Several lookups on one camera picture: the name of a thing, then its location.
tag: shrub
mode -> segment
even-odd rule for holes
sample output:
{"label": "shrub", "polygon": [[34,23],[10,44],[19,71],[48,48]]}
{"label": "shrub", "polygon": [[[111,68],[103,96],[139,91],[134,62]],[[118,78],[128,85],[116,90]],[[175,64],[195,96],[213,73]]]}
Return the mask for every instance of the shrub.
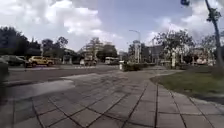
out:
{"label": "shrub", "polygon": [[8,76],[8,65],[4,63],[0,63],[0,103],[1,99],[4,97],[5,94],[5,87],[4,87],[4,80]]}
{"label": "shrub", "polygon": [[124,64],[123,70],[124,71],[139,71],[143,68],[147,68],[149,64],[143,63],[143,64]]}
{"label": "shrub", "polygon": [[190,68],[189,64],[179,64],[181,70],[188,70]]}
{"label": "shrub", "polygon": [[185,63],[190,64],[193,62],[193,58],[192,55],[186,55],[183,57],[183,60],[185,61]]}

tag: car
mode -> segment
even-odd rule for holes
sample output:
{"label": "car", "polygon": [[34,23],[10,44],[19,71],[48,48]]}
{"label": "car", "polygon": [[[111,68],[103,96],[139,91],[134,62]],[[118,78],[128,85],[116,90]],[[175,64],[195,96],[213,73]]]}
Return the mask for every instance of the car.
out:
{"label": "car", "polygon": [[24,67],[26,67],[27,65],[29,65],[28,61],[23,60],[15,55],[3,55],[1,56],[1,58],[4,59],[8,63],[9,66],[23,65]]}
{"label": "car", "polygon": [[42,57],[42,56],[32,56],[29,59],[29,62],[32,64],[33,67],[37,65],[52,66],[54,64],[53,60],[47,59],[46,57]]}

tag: road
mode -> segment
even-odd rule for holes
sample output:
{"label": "road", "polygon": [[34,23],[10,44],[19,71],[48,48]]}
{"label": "road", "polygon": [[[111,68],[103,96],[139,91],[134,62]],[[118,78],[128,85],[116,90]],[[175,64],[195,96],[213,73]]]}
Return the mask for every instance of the road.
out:
{"label": "road", "polygon": [[7,79],[8,82],[14,81],[47,81],[57,79],[64,76],[81,75],[90,73],[105,73],[108,71],[118,70],[118,66],[96,66],[96,67],[77,67],[64,66],[60,69],[49,70],[42,68],[40,70],[11,70]]}

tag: bus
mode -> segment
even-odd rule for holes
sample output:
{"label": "bus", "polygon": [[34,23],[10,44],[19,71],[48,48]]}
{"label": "bus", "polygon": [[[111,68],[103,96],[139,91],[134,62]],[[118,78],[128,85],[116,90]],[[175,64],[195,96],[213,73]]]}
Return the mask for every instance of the bus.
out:
{"label": "bus", "polygon": [[114,57],[106,57],[105,64],[107,65],[118,65],[119,59]]}

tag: grass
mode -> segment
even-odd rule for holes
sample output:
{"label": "grass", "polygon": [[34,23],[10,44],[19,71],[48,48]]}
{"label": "grass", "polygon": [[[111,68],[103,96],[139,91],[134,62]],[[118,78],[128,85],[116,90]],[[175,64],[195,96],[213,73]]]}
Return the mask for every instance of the grass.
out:
{"label": "grass", "polygon": [[207,95],[224,93],[224,79],[211,73],[195,73],[190,71],[152,78],[167,89],[187,95]]}

